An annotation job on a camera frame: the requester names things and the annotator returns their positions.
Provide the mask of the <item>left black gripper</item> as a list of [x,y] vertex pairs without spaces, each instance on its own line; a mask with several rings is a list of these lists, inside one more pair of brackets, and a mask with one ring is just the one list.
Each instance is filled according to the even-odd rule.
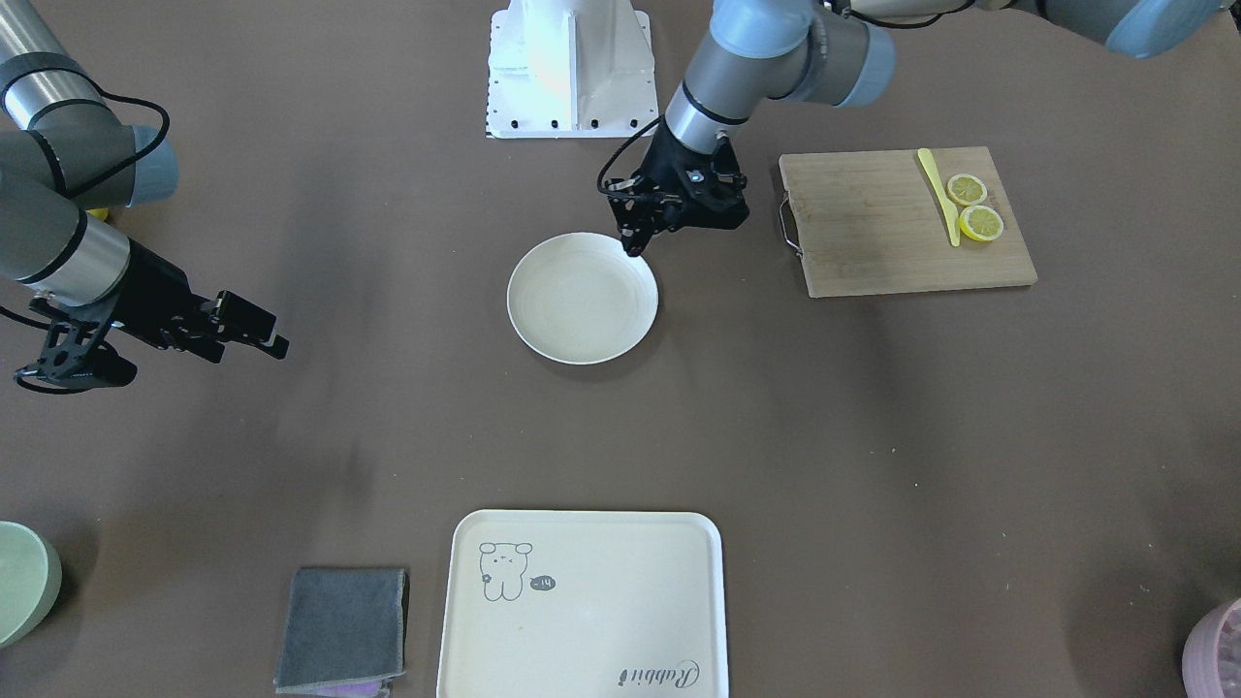
[[697,153],[659,124],[635,175],[640,199],[618,200],[618,235],[628,257],[640,257],[665,231],[735,230],[748,220],[748,178],[726,134],[710,140],[709,153]]

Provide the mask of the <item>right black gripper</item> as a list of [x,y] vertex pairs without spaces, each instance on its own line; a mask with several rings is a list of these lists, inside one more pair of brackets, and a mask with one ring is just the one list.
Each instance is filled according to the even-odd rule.
[[231,291],[211,306],[196,296],[177,266],[141,243],[130,243],[127,270],[115,286],[114,319],[122,330],[156,349],[187,351],[218,364],[223,343],[253,347],[284,361],[290,343],[276,332],[276,315]]

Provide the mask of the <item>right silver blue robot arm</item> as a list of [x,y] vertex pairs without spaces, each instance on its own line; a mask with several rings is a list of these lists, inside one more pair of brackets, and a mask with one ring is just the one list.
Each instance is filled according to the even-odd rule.
[[120,330],[156,349],[218,363],[230,343],[283,359],[276,317],[230,291],[196,296],[182,270],[97,216],[168,199],[177,160],[159,128],[124,124],[107,92],[69,57],[29,1],[5,1],[2,274],[34,293],[43,349],[19,369],[57,392],[123,386],[137,376],[107,342]]

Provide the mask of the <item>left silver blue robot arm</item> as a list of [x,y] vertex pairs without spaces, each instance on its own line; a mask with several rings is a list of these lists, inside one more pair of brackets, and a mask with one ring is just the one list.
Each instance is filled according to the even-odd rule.
[[733,230],[748,219],[733,137],[764,99],[869,106],[897,62],[895,29],[922,29],[970,1],[716,1],[709,32],[652,145],[627,178],[601,174],[625,255],[683,227]]

